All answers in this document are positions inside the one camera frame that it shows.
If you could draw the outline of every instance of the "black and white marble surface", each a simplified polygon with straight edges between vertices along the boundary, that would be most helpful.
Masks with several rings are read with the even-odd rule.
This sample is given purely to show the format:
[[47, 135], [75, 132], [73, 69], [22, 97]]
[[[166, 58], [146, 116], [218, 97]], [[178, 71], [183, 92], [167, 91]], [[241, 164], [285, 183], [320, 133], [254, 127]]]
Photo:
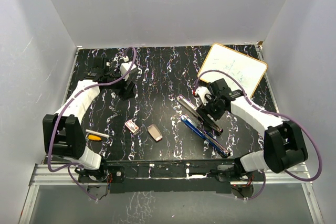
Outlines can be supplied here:
[[[229, 46], [244, 54], [258, 58], [254, 45]], [[180, 94], [196, 104], [192, 88], [197, 73], [210, 46], [142, 47], [137, 48], [134, 75], [136, 96], [121, 101], [111, 90], [103, 90], [92, 102], [81, 125], [110, 135], [102, 142], [88, 141], [88, 146], [108, 160], [167, 160], [221, 158], [207, 142], [181, 122], [183, 113], [189, 114], [176, 100]], [[94, 57], [104, 56], [115, 65], [122, 63], [124, 48], [80, 49], [68, 90], [68, 97], [78, 80], [91, 67]], [[275, 111], [266, 79], [260, 82], [253, 100], [265, 109]], [[132, 119], [140, 133], [132, 135], [124, 123]], [[156, 124], [163, 139], [155, 142], [146, 127]], [[262, 149], [258, 133], [242, 119], [226, 113], [217, 124], [224, 132], [217, 140], [233, 157]]]

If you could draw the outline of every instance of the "white wall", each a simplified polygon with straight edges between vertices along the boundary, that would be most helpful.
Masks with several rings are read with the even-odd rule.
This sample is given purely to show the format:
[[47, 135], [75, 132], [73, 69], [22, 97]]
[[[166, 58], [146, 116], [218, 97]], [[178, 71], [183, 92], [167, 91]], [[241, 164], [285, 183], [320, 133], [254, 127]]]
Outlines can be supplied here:
[[42, 119], [61, 105], [75, 45], [50, 0], [0, 0], [0, 223], [17, 223]]
[[[335, 0], [287, 0], [263, 49], [280, 111], [302, 122], [320, 146], [323, 172], [313, 187], [326, 223], [336, 218], [335, 31]], [[309, 158], [313, 175], [315, 153]]]
[[52, 0], [77, 46], [264, 40], [285, 0]]

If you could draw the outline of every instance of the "metal frame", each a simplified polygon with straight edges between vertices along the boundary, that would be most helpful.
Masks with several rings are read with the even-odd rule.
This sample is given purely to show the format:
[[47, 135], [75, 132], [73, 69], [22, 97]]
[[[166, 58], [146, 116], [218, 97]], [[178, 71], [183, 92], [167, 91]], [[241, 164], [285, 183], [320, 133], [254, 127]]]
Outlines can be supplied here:
[[[264, 60], [263, 58], [263, 54], [259, 48], [259, 46], [257, 44], [255, 44], [256, 47], [256, 51], [258, 54], [258, 57], [260, 60]], [[74, 67], [76, 64], [76, 59], [77, 59], [77, 55], [78, 55], [78, 51], [80, 49], [83, 49], [82, 47], [77, 47], [77, 51], [75, 54], [75, 59], [74, 59], [74, 63], [72, 66], [72, 71], [69, 77], [69, 82], [67, 87], [69, 87], [70, 82], [71, 82], [71, 76], [72, 73], [74, 71]], [[269, 83], [269, 79], [267, 76], [267, 73], [265, 73], [265, 78], [270, 90], [270, 94], [272, 97], [272, 100], [274, 102], [276, 111], [278, 111], [278, 106], [276, 103], [276, 99], [273, 93], [273, 90], [270, 86]], [[64, 100], [63, 103], [66, 100], [66, 95], [67, 95], [67, 89], [64, 95]], [[59, 167], [61, 165], [59, 164], [53, 164], [53, 167]], [[78, 174], [75, 173], [75, 168], [71, 168], [70, 169], [71, 173], [73, 174], [75, 179], [78, 179]], [[290, 171], [292, 173], [295, 173], [296, 175], [300, 176], [300, 177], [304, 177], [304, 178], [309, 178], [309, 172], [307, 170], [306, 164], [302, 163], [300, 165], [297, 165], [295, 167], [292, 167], [290, 169]], [[305, 183], [299, 180], [294, 179], [293, 177], [289, 176], [286, 173], [279, 173], [279, 174], [275, 174], [273, 172], [265, 172], [266, 174], [266, 183], [267, 184], [293, 184], [293, 183], [299, 183], [302, 184], [302, 189], [304, 192], [304, 195], [306, 197], [307, 200], [307, 204], [310, 210], [310, 214], [312, 216], [312, 220], [313, 223], [324, 223], [318, 203], [316, 201], [316, 197], [314, 194], [314, 191], [312, 189], [312, 183]], [[246, 182], [241, 182], [241, 181], [232, 181], [231, 184], [241, 184], [241, 183], [246, 183]], [[83, 186], [105, 186], [105, 183], [81, 183]], [[48, 170], [48, 166], [47, 165], [36, 165], [33, 175], [32, 175], [32, 179], [30, 181], [30, 185], [29, 185], [29, 191], [27, 194], [27, 198], [23, 207], [23, 211], [22, 211], [22, 215], [20, 218], [19, 223], [20, 224], [28, 224], [30, 222], [32, 213], [33, 213], [33, 209], [35, 206], [35, 202], [36, 202], [36, 198], [38, 195], [38, 191], [39, 191], [39, 186], [62, 186], [62, 185], [76, 185], [72, 179], [70, 178], [67, 169], [63, 169], [60, 170], [56, 173], [51, 173]]]

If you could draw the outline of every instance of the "whiteboard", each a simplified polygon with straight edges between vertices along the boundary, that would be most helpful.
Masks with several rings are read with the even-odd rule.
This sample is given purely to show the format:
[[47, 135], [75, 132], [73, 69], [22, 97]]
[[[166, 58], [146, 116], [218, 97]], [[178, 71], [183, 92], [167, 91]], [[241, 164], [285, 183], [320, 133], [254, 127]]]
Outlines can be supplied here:
[[[198, 76], [207, 70], [220, 70], [228, 73], [243, 86], [247, 95], [251, 97], [266, 72], [267, 64], [250, 56], [242, 54], [221, 44], [213, 44], [205, 61], [198, 72]], [[213, 82], [224, 78], [232, 90], [239, 89], [229, 77], [221, 73], [206, 73], [201, 77], [204, 82]]]

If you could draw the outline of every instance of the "purple cable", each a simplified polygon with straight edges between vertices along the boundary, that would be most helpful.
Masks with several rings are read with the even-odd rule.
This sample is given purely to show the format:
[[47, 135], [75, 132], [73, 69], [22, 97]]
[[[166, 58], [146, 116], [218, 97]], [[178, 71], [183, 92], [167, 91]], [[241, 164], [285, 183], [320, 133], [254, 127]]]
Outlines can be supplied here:
[[[247, 96], [247, 94], [246, 94], [244, 88], [242, 87], [242, 85], [240, 85], [240, 83], [239, 83], [238, 81], [236, 81], [232, 76], [230, 76], [229, 74], [227, 74], [227, 73], [225, 73], [225, 72], [223, 72], [223, 71], [220, 71], [220, 70], [215, 70], [215, 69], [214, 69], [214, 70], [207, 70], [207, 71], [204, 71], [203, 73], [201, 73], [200, 76], [198, 76], [198, 78], [197, 78], [197, 80], [196, 80], [195, 88], [194, 88], [194, 91], [193, 91], [194, 93], [195, 93], [195, 91], [196, 91], [196, 89], [197, 89], [197, 87], [198, 87], [198, 83], [199, 83], [199, 80], [200, 80], [201, 76], [204, 75], [204, 74], [206, 74], [206, 73], [209, 73], [209, 72], [218, 72], [218, 73], [222, 73], [222, 74], [224, 74], [225, 76], [229, 77], [229, 78], [230, 78], [231, 80], [233, 80], [233, 81], [238, 85], [238, 87], [242, 90], [243, 95], [244, 95], [244, 97], [245, 97], [245, 100], [248, 102], [248, 104], [250, 104], [254, 109], [256, 109], [256, 110], [260, 110], [260, 108], [257, 107], [257, 106], [255, 106], [254, 103], [249, 99], [249, 97]], [[300, 181], [304, 181], [304, 182], [311, 182], [311, 181], [316, 180], [318, 177], [320, 177], [320, 175], [321, 175], [321, 173], [322, 173], [322, 157], [321, 157], [321, 153], [320, 153], [320, 151], [319, 151], [319, 149], [318, 149], [318, 147], [317, 147], [317, 144], [316, 144], [316, 142], [314, 141], [312, 135], [307, 131], [307, 129], [306, 129], [301, 123], [299, 123], [299, 122], [296, 121], [294, 118], [292, 118], [292, 117], [290, 117], [290, 116], [288, 116], [288, 115], [284, 115], [284, 114], [282, 114], [282, 113], [270, 112], [270, 111], [267, 111], [267, 110], [261, 110], [260, 112], [262, 112], [262, 113], [264, 113], [264, 114], [270, 114], [270, 115], [280, 116], [280, 117], [282, 117], [282, 118], [286, 118], [286, 119], [291, 120], [291, 121], [293, 121], [294, 123], [296, 123], [296, 124], [302, 129], [302, 131], [305, 133], [305, 135], [308, 137], [308, 139], [310, 140], [310, 142], [312, 143], [312, 145], [313, 145], [313, 147], [314, 147], [314, 149], [315, 149], [315, 151], [316, 151], [317, 158], [318, 158], [318, 161], [319, 161], [319, 167], [318, 167], [318, 170], [317, 170], [316, 174], [315, 174], [313, 177], [311, 177], [311, 178], [300, 178], [300, 177], [294, 175], [293, 173], [291, 173], [291, 172], [289, 172], [289, 171], [287, 171], [287, 170], [285, 170], [285, 172], [286, 172], [288, 175], [292, 176], [293, 178], [296, 178], [296, 179], [298, 179], [298, 180], [300, 180]]]
[[[131, 63], [131, 66], [130, 66], [130, 68], [126, 71], [126, 73], [125, 74], [123, 74], [119, 79], [117, 79], [117, 80], [114, 80], [114, 81], [111, 81], [111, 82], [108, 82], [108, 83], [97, 83], [97, 84], [93, 84], [93, 85], [90, 85], [90, 86], [88, 86], [88, 87], [86, 87], [84, 90], [88, 90], [88, 89], [90, 89], [90, 88], [93, 88], [93, 87], [98, 87], [98, 86], [109, 86], [109, 85], [113, 85], [113, 84], [115, 84], [115, 83], [117, 83], [118, 81], [121, 81], [125, 76], [127, 76], [129, 73], [130, 73], [130, 71], [131, 71], [131, 69], [132, 69], [132, 67], [133, 67], [133, 65], [134, 65], [134, 63], [135, 63], [135, 60], [136, 60], [136, 56], [137, 56], [137, 53], [136, 53], [136, 49], [134, 48], [134, 47], [129, 47], [129, 48], [127, 48], [126, 50], [125, 50], [125, 52], [124, 52], [124, 55], [127, 55], [127, 52], [128, 52], [128, 50], [129, 49], [131, 49], [132, 48], [132, 50], [133, 50], [133, 60], [132, 60], [132, 63]], [[74, 98], [76, 98], [76, 97], [78, 97], [81, 93], [83, 93], [83, 90], [80, 90], [77, 94], [75, 94], [74, 95]], [[91, 194], [89, 194], [76, 180], [75, 180], [75, 178], [72, 176], [72, 174], [71, 174], [71, 172], [70, 172], [70, 166], [79, 166], [80, 164], [79, 163], [68, 163], [68, 164], [66, 164], [66, 165], [63, 165], [63, 166], [61, 166], [61, 167], [58, 167], [58, 168], [56, 168], [56, 169], [52, 169], [52, 167], [51, 167], [51, 156], [52, 156], [52, 152], [53, 152], [53, 149], [52, 149], [52, 147], [53, 147], [53, 145], [54, 145], [54, 141], [55, 141], [55, 136], [56, 136], [56, 133], [57, 133], [57, 127], [58, 127], [58, 124], [59, 124], [59, 122], [60, 122], [60, 120], [61, 120], [61, 117], [62, 117], [62, 115], [64, 114], [64, 112], [66, 111], [66, 109], [70, 106], [70, 104], [75, 100], [74, 98], [71, 98], [66, 104], [65, 104], [65, 106], [63, 107], [63, 109], [61, 110], [61, 112], [58, 114], [58, 116], [57, 116], [57, 119], [56, 119], [56, 122], [55, 122], [55, 126], [54, 126], [54, 129], [53, 129], [53, 131], [52, 131], [52, 134], [51, 134], [51, 139], [50, 139], [50, 144], [49, 144], [49, 150], [48, 150], [48, 169], [49, 169], [49, 171], [50, 172], [52, 172], [52, 173], [54, 173], [54, 172], [57, 172], [57, 171], [59, 171], [59, 170], [61, 170], [61, 169], [63, 169], [63, 168], [68, 168], [68, 172], [69, 172], [69, 174], [70, 174], [70, 176], [71, 176], [71, 178], [72, 178], [72, 180], [87, 194], [87, 195], [89, 195], [89, 197], [91, 197], [91, 198], [93, 198], [93, 199], [97, 199], [96, 197], [94, 197], [94, 196], [92, 196]]]
[[263, 170], [261, 171], [261, 174], [263, 175], [263, 185], [262, 185], [261, 189], [259, 190], [259, 192], [256, 195], [253, 195], [248, 199], [255, 199], [263, 192], [263, 190], [266, 186], [266, 175], [265, 175], [265, 172]]

